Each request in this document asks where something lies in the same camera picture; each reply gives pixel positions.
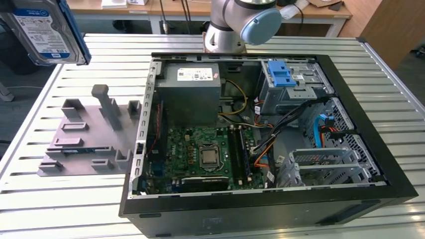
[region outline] white box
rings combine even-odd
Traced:
[[[127,0],[128,4],[146,5],[150,0]]]
[[[102,9],[127,8],[127,0],[102,0]]]

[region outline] wooden desk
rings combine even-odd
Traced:
[[[107,19],[107,20],[148,20],[151,22],[152,33],[162,34],[162,5],[160,0],[150,0],[147,5],[132,5],[127,8],[102,9],[102,0],[68,0],[70,8],[75,13],[76,19]],[[180,0],[163,0],[164,13],[167,20],[186,20],[186,14]],[[188,0],[192,21],[211,20],[211,3],[208,0]],[[305,24],[331,25],[327,37],[337,37],[352,13],[345,7],[340,11],[332,11],[327,7],[309,5],[304,10]],[[297,14],[292,19],[283,19],[283,23],[300,23],[301,15]]]
[[[151,0],[152,1],[152,8],[151,8],[151,14],[162,15],[162,5],[160,0]],[[164,3],[164,13],[166,15],[184,15],[184,10],[182,7],[182,1],[180,0],[163,0]],[[191,15],[194,16],[209,16],[211,15],[211,8],[212,4],[208,0],[198,0],[191,1],[190,3],[190,9],[191,9]],[[305,18],[352,18],[352,13],[348,11],[347,7],[341,7],[340,11],[333,11],[327,7],[316,7],[315,5],[307,6],[307,8],[303,10],[304,17]]]
[[[148,1],[147,5],[128,4],[127,8],[114,9],[102,9],[102,0],[67,0],[67,3],[75,14],[150,14],[154,1]]]

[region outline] ram slot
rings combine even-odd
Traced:
[[[243,165],[245,168],[245,179],[251,181],[251,169],[249,169],[249,154],[248,154],[248,146],[245,145],[245,138],[244,138],[244,130],[239,130],[239,137],[241,141],[241,150],[243,150]]]
[[[245,165],[244,165],[244,148],[240,137],[240,129],[229,127],[227,131],[229,154],[232,164],[233,181],[236,185],[243,185],[247,181]]]

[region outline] chip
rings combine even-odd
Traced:
[[[204,144],[200,146],[200,167],[211,172],[220,167],[220,150],[219,145]]]
[[[217,163],[217,159],[215,157],[215,150],[204,150],[201,151],[201,154],[204,164]]]

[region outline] slotted metal table surface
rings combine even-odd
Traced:
[[[98,105],[95,84],[110,85],[119,104],[143,98],[152,52],[201,52],[203,37],[88,34],[88,66],[58,65],[0,162],[0,238],[144,238],[119,218],[124,175],[39,177],[67,98]],[[249,53],[327,54],[377,127],[420,196],[351,223],[245,232],[215,238],[424,238],[425,114],[400,79],[368,46],[352,38],[276,37]]]

